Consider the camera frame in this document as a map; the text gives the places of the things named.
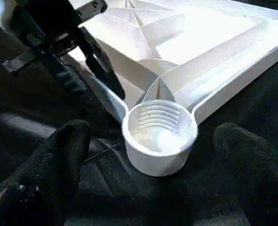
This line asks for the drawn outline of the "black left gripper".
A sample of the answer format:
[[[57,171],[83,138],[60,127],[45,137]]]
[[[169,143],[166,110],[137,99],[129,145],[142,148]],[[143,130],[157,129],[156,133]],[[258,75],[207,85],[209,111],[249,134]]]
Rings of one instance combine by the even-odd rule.
[[[112,63],[89,31],[86,21],[104,13],[107,3],[90,0],[75,8],[68,0],[2,0],[0,27],[17,37],[29,51],[3,63],[15,73],[41,61],[64,89],[88,109],[99,109],[100,102],[79,72],[60,58],[79,48],[91,72],[120,99],[125,91]]]

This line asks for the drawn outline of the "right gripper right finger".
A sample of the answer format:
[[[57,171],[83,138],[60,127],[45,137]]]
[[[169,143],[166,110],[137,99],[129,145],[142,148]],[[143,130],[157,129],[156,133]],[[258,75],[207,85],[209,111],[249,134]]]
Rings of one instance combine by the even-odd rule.
[[[278,226],[278,149],[233,123],[218,126],[213,143],[250,225]]]

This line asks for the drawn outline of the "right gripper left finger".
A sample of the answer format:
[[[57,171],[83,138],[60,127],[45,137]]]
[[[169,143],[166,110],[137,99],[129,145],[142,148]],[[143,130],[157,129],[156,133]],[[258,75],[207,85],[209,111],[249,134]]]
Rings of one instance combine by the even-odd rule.
[[[0,226],[64,225],[90,141],[86,121],[69,121],[0,182]]]

